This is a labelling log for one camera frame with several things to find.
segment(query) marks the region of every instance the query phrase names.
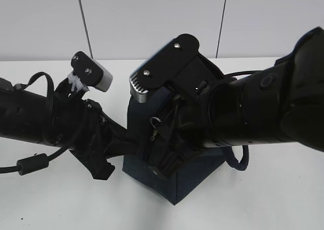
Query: table surface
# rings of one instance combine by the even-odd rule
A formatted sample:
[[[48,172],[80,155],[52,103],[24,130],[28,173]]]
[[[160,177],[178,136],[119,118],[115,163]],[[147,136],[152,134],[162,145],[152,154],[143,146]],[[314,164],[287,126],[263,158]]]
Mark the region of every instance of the table surface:
[[[266,69],[276,58],[212,60],[224,73]],[[86,97],[126,126],[128,76],[143,60],[99,61],[114,76],[108,92]],[[38,71],[55,85],[71,72],[69,61],[0,62],[1,77],[26,83]],[[45,79],[29,89],[46,94]],[[0,166],[12,166],[34,153],[56,148],[0,138]],[[70,153],[49,168],[19,176],[0,175],[0,229],[324,229],[324,153],[298,143],[254,145],[244,172],[223,164],[182,202],[173,206],[122,172],[123,158],[109,160],[116,170],[95,181]]]

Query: navy blue bag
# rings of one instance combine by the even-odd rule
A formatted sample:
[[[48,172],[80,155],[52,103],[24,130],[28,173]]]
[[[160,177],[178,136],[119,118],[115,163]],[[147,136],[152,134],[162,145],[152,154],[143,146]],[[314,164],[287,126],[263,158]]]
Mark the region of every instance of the navy blue bag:
[[[168,179],[157,177],[149,167],[148,157],[152,146],[165,146],[165,144],[159,134],[154,134],[150,119],[160,114],[173,97],[174,94],[166,88],[160,88],[146,103],[138,103],[131,97],[127,114],[128,132],[137,139],[139,150],[136,156],[124,156],[123,171],[176,205],[225,161],[231,167],[245,170],[249,161],[249,152],[245,146],[244,156],[238,162],[231,147],[211,148],[184,164]],[[154,145],[152,145],[152,136],[156,136]]]

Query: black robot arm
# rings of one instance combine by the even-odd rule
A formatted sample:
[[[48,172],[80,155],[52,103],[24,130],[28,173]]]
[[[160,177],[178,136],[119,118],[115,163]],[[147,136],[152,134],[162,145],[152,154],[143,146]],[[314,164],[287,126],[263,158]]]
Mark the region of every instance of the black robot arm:
[[[236,80],[198,52],[183,34],[130,76],[131,91],[145,102],[164,86],[180,95],[176,127],[202,147],[297,141],[324,150],[324,31],[297,42],[274,67]]]
[[[73,57],[73,73],[55,91],[42,72],[26,85],[12,86],[1,79],[0,136],[60,149],[19,160],[16,166],[0,168],[0,173],[23,175],[45,168],[68,149],[95,179],[107,179],[114,166],[106,159],[120,155],[136,155],[156,169],[163,165],[168,168],[163,175],[168,176],[208,147],[297,141],[324,150],[321,28],[304,35],[274,67],[251,71],[240,80],[234,76],[246,72],[224,75],[198,48],[195,37],[180,35],[130,76],[131,94],[138,103],[149,101],[161,88],[172,94],[158,109],[163,116],[147,119],[158,124],[152,134],[148,131],[145,143],[105,115],[97,102],[82,100],[87,86],[107,91],[112,79],[82,52]],[[25,91],[42,75],[48,80],[47,97]],[[157,145],[159,136],[166,146]],[[145,158],[139,145],[149,145]]]

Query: bag strap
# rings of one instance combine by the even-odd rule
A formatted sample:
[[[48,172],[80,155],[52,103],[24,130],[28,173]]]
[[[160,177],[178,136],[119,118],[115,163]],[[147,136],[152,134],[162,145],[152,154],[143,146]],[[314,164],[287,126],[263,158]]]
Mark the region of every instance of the bag strap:
[[[222,147],[222,152],[227,164],[235,168],[238,171],[244,171],[249,164],[249,146],[243,145],[243,157],[240,162],[236,159],[233,149],[228,147]]]

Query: round button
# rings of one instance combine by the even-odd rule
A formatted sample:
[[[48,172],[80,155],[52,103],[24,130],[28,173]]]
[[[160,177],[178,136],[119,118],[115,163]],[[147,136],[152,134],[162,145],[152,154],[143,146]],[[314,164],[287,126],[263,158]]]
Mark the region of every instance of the round button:
[[[275,79],[272,74],[267,75],[265,78],[262,79],[262,81],[260,83],[260,88],[263,90],[270,88],[270,86],[272,85],[274,80]]]

